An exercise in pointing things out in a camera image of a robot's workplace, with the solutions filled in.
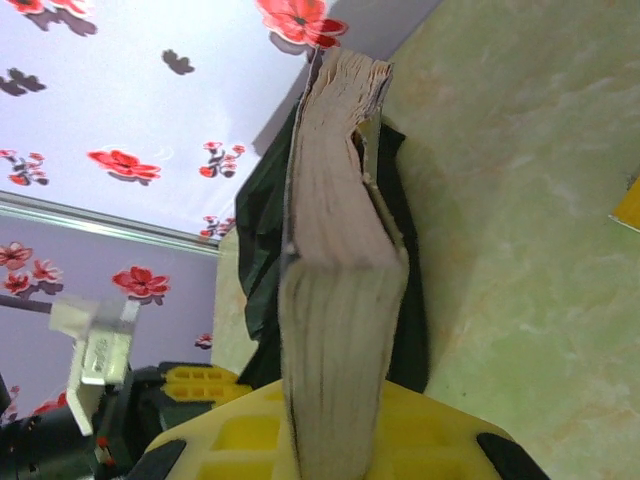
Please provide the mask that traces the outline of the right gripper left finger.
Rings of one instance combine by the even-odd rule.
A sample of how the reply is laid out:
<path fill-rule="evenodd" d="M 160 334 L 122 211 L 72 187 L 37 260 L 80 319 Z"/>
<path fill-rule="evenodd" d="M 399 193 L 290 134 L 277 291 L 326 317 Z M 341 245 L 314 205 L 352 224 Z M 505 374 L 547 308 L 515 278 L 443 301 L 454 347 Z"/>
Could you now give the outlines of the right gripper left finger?
<path fill-rule="evenodd" d="M 287 479 L 289 431 L 273 382 L 161 433 L 132 479 Z"/>

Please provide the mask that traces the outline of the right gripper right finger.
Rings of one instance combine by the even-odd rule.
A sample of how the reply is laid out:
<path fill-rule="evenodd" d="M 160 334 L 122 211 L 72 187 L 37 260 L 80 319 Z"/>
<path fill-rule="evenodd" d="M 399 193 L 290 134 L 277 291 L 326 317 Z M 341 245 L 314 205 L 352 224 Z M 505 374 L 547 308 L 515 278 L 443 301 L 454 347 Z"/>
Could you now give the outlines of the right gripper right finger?
<path fill-rule="evenodd" d="M 372 477 L 549 479 L 505 430 L 391 382 L 382 391 Z"/>

